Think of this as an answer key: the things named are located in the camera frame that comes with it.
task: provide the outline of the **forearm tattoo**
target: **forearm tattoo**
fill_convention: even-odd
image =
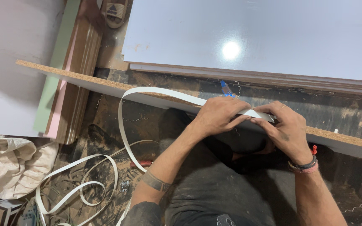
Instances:
[[[162,191],[162,192],[167,192],[171,186],[171,184],[160,180],[159,178],[157,178],[153,174],[151,174],[149,171],[146,172],[145,175],[143,175],[142,180],[147,185],[151,186],[152,188],[154,188],[158,191]]]

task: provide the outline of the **cloth bag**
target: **cloth bag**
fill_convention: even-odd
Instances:
[[[0,198],[32,192],[52,170],[57,153],[56,142],[36,147],[27,139],[0,135]]]

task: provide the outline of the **wrist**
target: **wrist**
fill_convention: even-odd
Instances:
[[[312,161],[313,155],[309,148],[296,152],[298,154],[289,155],[291,161],[297,165],[305,165]]]
[[[197,142],[208,137],[208,134],[203,130],[203,126],[200,126],[194,121],[192,121],[185,129],[189,134],[191,134],[192,138],[194,138]]]

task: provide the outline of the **sandal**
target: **sandal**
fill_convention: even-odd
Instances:
[[[127,5],[128,5],[128,0],[125,0],[125,4],[107,3],[106,20],[110,28],[118,28],[121,25],[123,25]],[[112,18],[114,17],[119,18],[121,21],[117,23],[115,20],[112,20]]]

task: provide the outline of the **hand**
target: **hand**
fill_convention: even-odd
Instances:
[[[85,17],[99,33],[103,32],[105,18],[100,12],[96,0],[83,0],[80,4],[78,17]]]
[[[260,126],[268,134],[274,144],[298,165],[312,161],[312,153],[306,141],[305,118],[280,103],[272,102],[254,108],[255,111],[272,113],[279,121],[275,126],[261,118],[253,118],[251,122]]]
[[[247,115],[236,114],[244,109],[251,109],[249,103],[230,96],[208,99],[190,126],[194,131],[205,138],[232,130],[245,120],[251,119]]]

